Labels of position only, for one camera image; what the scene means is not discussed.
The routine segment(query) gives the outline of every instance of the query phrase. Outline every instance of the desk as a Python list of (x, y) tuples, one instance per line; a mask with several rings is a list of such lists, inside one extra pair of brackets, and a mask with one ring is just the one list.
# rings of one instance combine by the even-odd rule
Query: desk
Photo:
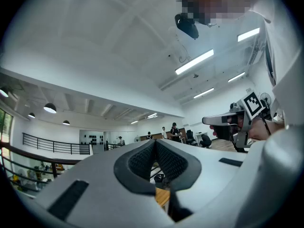
[(200, 145), (199, 143), (202, 140), (202, 138), (201, 138), (202, 134), (208, 135), (207, 133), (197, 133), (197, 134), (195, 134), (195, 139), (196, 139), (196, 142), (198, 143), (198, 146)]

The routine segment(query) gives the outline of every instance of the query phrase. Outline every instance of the chair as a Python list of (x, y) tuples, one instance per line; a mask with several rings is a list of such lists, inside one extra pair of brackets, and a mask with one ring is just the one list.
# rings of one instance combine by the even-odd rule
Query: chair
[(190, 144), (190, 145), (197, 144), (195, 139), (193, 138), (193, 132), (191, 130), (187, 130), (186, 135), (187, 135), (186, 144)]

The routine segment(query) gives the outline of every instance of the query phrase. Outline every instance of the man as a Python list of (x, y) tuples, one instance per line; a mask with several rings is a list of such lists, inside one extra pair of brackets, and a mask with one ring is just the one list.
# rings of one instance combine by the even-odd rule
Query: man
[(170, 131), (170, 136), (172, 137), (172, 140), (175, 142), (181, 142), (180, 141), (180, 136), (181, 136), (181, 132), (180, 130), (176, 127), (176, 123), (172, 124), (172, 128)]
[(167, 139), (167, 138), (168, 138), (168, 137), (167, 137), (167, 133), (166, 133), (166, 131), (165, 131), (165, 127), (162, 127), (161, 135), (162, 135), (162, 138), (163, 138), (163, 139)]
[(118, 143), (118, 145), (123, 145), (124, 141), (123, 141), (122, 136), (119, 136), (118, 138), (119, 138), (119, 143)]
[(150, 132), (148, 132), (147, 139), (153, 139), (153, 136), (151, 135), (151, 133), (150, 133)]
[(201, 141), (199, 142), (203, 148), (209, 148), (209, 146), (211, 145), (212, 141), (210, 140), (210, 138), (207, 135), (202, 134), (201, 135)]
[[(301, 33), (285, 5), (280, 0), (189, 0), (188, 2), (195, 4), (195, 9), (200, 12), (200, 15), (209, 19), (212, 24), (223, 21), (222, 18), (236, 19), (248, 10), (258, 13), (264, 18), (270, 55), (268, 58), (266, 57), (266, 65), (276, 97), (271, 107), (271, 116), (273, 117), (277, 112), (281, 120), (279, 122), (266, 121), (267, 125), (270, 132), (274, 133), (284, 128), (284, 123), (303, 124), (304, 114), (300, 116), (297, 112), (301, 112), (304, 101), (289, 104), (293, 101), (293, 95), (301, 95), (300, 89), (303, 87), (303, 81), (297, 80), (295, 83), (295, 80), (290, 80), (296, 78), (292, 75), (304, 74), (302, 37), (299, 36)], [(242, 127), (243, 119), (239, 118), (238, 125)], [(248, 137), (259, 140), (268, 138), (261, 119), (253, 120)]]

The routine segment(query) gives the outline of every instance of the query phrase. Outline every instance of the window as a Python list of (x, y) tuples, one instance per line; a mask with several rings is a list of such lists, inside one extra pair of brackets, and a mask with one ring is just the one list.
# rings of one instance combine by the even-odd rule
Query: window
[(0, 139), (1, 142), (9, 143), (10, 142), (10, 126), (13, 121), (13, 117), (0, 109), (0, 130), (1, 135)]

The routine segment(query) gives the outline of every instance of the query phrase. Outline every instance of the hand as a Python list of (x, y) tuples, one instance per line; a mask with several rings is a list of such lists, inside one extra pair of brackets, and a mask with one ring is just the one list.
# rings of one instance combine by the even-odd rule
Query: hand
[[(243, 127), (244, 118), (238, 116), (237, 124), (239, 128)], [(282, 128), (282, 126), (278, 127), (278, 124), (267, 121), (268, 128), (271, 133), (274, 133), (276, 130)], [(252, 121), (251, 129), (248, 132), (248, 138), (258, 139), (258, 140), (266, 140), (269, 137), (268, 132), (265, 128), (263, 120), (261, 118), (254, 118)]]

